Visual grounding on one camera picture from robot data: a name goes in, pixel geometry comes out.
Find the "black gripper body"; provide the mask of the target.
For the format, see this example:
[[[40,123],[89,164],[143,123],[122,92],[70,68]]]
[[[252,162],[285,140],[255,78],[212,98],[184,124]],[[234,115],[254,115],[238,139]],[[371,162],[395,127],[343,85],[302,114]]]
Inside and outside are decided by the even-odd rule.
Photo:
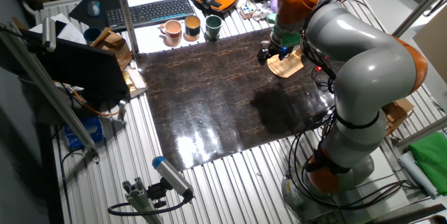
[[[290,47],[281,46],[278,43],[274,42],[273,40],[270,41],[268,47],[269,58],[277,55],[279,57],[279,60],[284,60],[292,51],[293,46]]]

